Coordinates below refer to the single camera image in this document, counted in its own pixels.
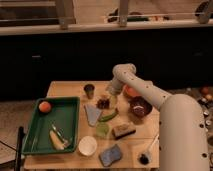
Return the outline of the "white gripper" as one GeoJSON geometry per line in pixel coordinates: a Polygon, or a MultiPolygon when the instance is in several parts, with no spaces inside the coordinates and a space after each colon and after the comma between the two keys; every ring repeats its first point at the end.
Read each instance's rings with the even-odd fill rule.
{"type": "Polygon", "coordinates": [[[106,90],[110,94],[109,100],[111,104],[116,104],[118,101],[119,88],[117,85],[110,83],[106,90]]]}

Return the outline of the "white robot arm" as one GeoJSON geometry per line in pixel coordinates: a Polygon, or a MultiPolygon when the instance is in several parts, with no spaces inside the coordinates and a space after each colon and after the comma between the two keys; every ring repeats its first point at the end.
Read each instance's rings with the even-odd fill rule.
{"type": "Polygon", "coordinates": [[[200,104],[186,94],[171,94],[136,76],[134,64],[113,67],[107,91],[135,89],[160,112],[159,171],[210,171],[205,120],[200,104]]]}

